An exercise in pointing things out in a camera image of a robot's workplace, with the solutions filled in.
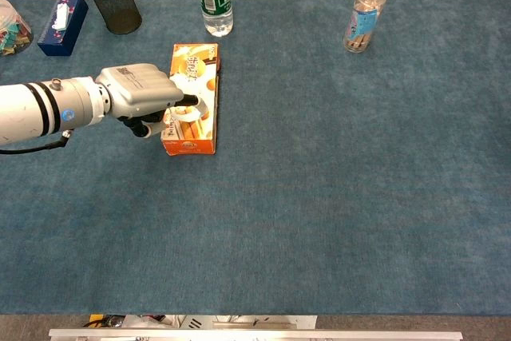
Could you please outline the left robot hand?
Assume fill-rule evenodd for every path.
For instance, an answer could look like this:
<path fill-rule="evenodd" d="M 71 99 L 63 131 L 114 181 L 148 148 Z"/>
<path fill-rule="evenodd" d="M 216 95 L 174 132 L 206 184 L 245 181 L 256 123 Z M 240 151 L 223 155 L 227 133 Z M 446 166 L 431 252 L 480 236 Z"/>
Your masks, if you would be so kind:
<path fill-rule="evenodd" d="M 186 94 L 155 65 L 139 63 L 101 70 L 95 83 L 108 93 L 105 113 L 128 127 L 136 137 L 151 137 L 166 128 L 165 111 L 171 107 L 195 109 L 189 121 L 206 114 L 203 99 Z"/>

